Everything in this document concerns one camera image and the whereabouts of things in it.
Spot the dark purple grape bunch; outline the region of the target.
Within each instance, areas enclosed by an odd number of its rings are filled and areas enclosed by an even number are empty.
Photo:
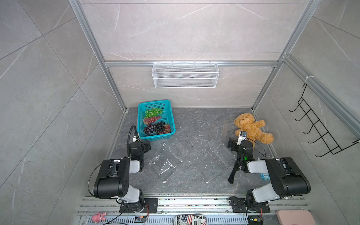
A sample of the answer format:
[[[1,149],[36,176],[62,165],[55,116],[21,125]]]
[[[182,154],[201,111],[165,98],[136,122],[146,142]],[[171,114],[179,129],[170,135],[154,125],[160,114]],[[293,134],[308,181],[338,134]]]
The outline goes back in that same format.
[[[165,126],[166,123],[165,122],[158,122],[158,123],[154,123],[154,124],[150,124],[147,127],[144,128],[144,133],[146,135],[160,135],[160,134],[164,134],[165,132]]]

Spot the red grape bunch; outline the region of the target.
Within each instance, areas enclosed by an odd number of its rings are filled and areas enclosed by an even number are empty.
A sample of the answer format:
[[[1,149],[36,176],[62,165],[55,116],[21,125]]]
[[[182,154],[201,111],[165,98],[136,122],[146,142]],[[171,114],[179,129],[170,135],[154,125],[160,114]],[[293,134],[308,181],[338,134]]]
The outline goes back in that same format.
[[[161,116],[154,116],[154,117],[149,117],[149,118],[144,118],[143,122],[146,126],[149,126],[155,122],[157,122],[158,120],[161,119]]]

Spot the teal plastic basket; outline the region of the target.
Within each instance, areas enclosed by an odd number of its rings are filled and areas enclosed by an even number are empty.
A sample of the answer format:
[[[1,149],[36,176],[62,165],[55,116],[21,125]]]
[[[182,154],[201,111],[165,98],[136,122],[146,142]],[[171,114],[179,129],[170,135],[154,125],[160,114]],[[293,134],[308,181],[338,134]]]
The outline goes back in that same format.
[[[176,132],[171,102],[157,100],[138,106],[137,132],[143,140],[171,138]]]

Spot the clear plastic clamshell container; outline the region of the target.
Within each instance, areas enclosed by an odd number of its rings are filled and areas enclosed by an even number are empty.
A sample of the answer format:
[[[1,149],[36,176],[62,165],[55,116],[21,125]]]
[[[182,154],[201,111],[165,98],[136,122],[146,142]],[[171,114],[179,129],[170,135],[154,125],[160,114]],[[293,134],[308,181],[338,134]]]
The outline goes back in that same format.
[[[181,166],[186,154],[186,149],[178,141],[164,142],[161,149],[156,151],[155,156],[149,161],[148,166],[160,182],[165,184]]]

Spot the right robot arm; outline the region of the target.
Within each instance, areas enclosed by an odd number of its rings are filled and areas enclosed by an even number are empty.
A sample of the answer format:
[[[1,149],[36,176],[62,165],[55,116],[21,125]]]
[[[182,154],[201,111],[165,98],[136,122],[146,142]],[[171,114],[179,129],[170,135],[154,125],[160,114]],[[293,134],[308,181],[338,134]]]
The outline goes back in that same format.
[[[253,143],[247,138],[246,132],[241,132],[237,140],[229,138],[227,147],[237,153],[228,178],[230,184],[234,184],[235,174],[240,171],[264,174],[270,178],[270,183],[249,190],[245,197],[230,197],[229,203],[234,213],[270,212],[268,202],[308,194],[311,191],[308,179],[292,158],[255,160]]]

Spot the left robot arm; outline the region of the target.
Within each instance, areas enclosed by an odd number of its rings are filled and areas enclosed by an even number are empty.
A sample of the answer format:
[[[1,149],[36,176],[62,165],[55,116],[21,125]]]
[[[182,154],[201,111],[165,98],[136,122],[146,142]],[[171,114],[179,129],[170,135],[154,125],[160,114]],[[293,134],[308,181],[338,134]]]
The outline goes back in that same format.
[[[139,173],[144,168],[144,154],[151,150],[149,141],[143,141],[137,132],[136,125],[130,127],[127,135],[127,156],[121,159],[107,159],[98,165],[90,176],[98,170],[93,188],[88,179],[88,192],[98,199],[115,199],[124,209],[135,213],[149,211],[143,191],[130,185],[132,173]]]

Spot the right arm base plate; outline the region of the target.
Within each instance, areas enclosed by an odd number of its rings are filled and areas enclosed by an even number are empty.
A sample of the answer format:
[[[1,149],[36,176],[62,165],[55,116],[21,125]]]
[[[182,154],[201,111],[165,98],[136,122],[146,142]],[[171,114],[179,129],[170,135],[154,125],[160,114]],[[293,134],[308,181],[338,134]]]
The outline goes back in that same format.
[[[271,211],[267,202],[258,203],[245,197],[236,196],[231,196],[228,200],[234,213],[269,213]]]

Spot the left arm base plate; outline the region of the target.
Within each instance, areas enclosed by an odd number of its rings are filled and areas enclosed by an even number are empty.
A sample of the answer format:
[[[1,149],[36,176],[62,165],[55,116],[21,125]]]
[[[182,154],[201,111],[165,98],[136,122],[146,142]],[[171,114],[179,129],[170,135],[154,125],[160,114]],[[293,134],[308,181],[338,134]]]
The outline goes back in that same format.
[[[119,213],[156,213],[157,209],[158,198],[145,198],[136,203],[122,202]]]

